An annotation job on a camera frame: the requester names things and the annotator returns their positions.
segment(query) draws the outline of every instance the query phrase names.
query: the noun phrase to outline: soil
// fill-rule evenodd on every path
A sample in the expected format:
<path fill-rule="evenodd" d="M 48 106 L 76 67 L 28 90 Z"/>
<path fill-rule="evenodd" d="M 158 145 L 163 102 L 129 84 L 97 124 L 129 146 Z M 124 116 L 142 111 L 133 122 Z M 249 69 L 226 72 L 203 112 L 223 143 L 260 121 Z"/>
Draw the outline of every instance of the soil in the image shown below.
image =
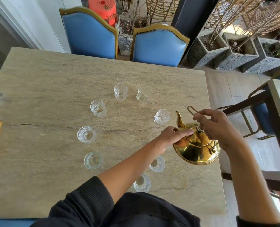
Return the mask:
<path fill-rule="evenodd" d="M 140 18 L 140 20 L 136 20 L 134 28 L 143 28 L 148 24 L 148 19 L 146 17 Z M 120 20 L 120 26 L 122 28 L 122 34 L 132 34 L 132 25 L 133 22 L 129 20 Z"/>
<path fill-rule="evenodd" d="M 229 44 L 229 46 L 231 47 L 231 50 L 234 53 L 239 53 L 239 54 L 246 54 L 245 52 L 245 45 L 242 45 L 242 47 L 240 47 L 237 51 L 238 46 L 244 42 L 245 39 L 240 39 L 240 40 L 233 40 L 233 39 L 228 39 L 227 42 Z"/>
<path fill-rule="evenodd" d="M 263 43 L 263 49 L 267 57 L 277 58 L 277 47 L 275 44 Z"/>
<path fill-rule="evenodd" d="M 217 42 L 217 40 L 214 40 L 213 43 L 209 44 L 209 40 L 211 38 L 211 35 L 204 35 L 204 36 L 201 36 L 199 37 L 200 40 L 203 42 L 203 44 L 205 45 L 205 48 L 208 50 L 208 51 L 212 51 L 212 50 L 216 50 L 216 49 L 219 49 L 221 48 L 221 45 Z"/>

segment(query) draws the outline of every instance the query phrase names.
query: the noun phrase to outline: orange container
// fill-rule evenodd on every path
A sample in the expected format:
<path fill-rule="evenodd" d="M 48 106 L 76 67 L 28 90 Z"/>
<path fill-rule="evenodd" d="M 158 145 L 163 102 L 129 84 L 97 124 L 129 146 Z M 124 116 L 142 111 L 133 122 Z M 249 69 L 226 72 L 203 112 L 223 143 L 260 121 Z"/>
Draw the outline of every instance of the orange container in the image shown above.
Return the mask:
<path fill-rule="evenodd" d="M 88 0 L 89 9 L 95 11 L 111 26 L 115 27 L 117 10 L 115 0 Z"/>

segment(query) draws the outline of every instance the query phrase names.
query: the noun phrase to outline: teapot lid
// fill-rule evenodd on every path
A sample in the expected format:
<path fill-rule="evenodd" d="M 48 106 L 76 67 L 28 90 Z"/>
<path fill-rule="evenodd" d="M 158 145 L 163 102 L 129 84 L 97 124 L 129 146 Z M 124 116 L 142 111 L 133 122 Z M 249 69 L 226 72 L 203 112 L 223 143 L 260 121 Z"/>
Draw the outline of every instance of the teapot lid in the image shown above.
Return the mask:
<path fill-rule="evenodd" d="M 205 131 L 199 129 L 197 122 L 186 124 L 181 129 L 193 129 L 195 133 L 185 136 L 173 147 L 176 153 L 185 161 L 195 165 L 206 165 L 217 159 L 220 153 L 220 146 L 217 140 L 210 140 Z"/>

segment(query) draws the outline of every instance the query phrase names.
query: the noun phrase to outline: empty glass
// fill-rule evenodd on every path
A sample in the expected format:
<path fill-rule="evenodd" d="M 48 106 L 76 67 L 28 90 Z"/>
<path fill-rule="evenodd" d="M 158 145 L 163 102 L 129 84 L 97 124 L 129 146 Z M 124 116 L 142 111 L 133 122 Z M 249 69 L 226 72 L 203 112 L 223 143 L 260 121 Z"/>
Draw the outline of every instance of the empty glass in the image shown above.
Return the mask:
<path fill-rule="evenodd" d="M 148 87 L 140 87 L 138 89 L 137 100 L 140 103 L 144 103 L 150 96 L 150 89 Z"/>
<path fill-rule="evenodd" d="M 151 186 L 150 179 L 146 174 L 142 174 L 134 182 L 134 188 L 137 192 L 148 192 L 150 189 L 150 186 Z"/>
<path fill-rule="evenodd" d="M 102 154 L 93 151 L 88 153 L 84 157 L 83 163 L 87 169 L 96 169 L 101 166 L 102 162 L 103 162 Z"/>
<path fill-rule="evenodd" d="M 97 99 L 91 103 L 91 111 L 94 113 L 95 116 L 99 118 L 103 118 L 106 115 L 106 107 L 102 100 Z"/>
<path fill-rule="evenodd" d="M 161 172 L 165 168 L 165 160 L 161 156 L 157 157 L 153 162 L 149 165 L 149 168 L 154 172 Z"/>
<path fill-rule="evenodd" d="M 115 98 L 117 100 L 125 100 L 127 97 L 127 86 L 125 84 L 117 84 L 114 87 Z"/>
<path fill-rule="evenodd" d="M 160 109 L 158 112 L 155 114 L 153 117 L 153 120 L 155 121 L 156 124 L 162 125 L 166 122 L 168 122 L 170 119 L 170 114 L 168 110 L 165 109 Z"/>
<path fill-rule="evenodd" d="M 84 126 L 78 130 L 77 137 L 84 143 L 92 143 L 96 140 L 97 133 L 92 127 Z"/>

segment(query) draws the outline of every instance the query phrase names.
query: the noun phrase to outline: gold kettle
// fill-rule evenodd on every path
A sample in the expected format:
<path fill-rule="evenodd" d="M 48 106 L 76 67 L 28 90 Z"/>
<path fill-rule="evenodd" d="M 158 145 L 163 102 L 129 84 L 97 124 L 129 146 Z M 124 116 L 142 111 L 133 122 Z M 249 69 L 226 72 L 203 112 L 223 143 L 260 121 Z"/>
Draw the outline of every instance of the gold kettle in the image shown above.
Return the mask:
<path fill-rule="evenodd" d="M 192 113 L 189 108 L 192 108 L 195 112 L 197 112 L 193 107 L 188 106 L 187 110 L 192 115 L 194 115 L 194 113 Z M 192 122 L 184 124 L 180 113 L 178 111 L 176 111 L 176 113 L 178 115 L 177 126 L 179 130 L 195 130 L 193 135 L 185 136 L 173 144 L 173 148 L 176 153 L 183 160 L 195 165 L 207 165 L 215 161 L 221 150 L 218 141 L 210 140 L 205 131 L 199 128 L 200 123 Z"/>

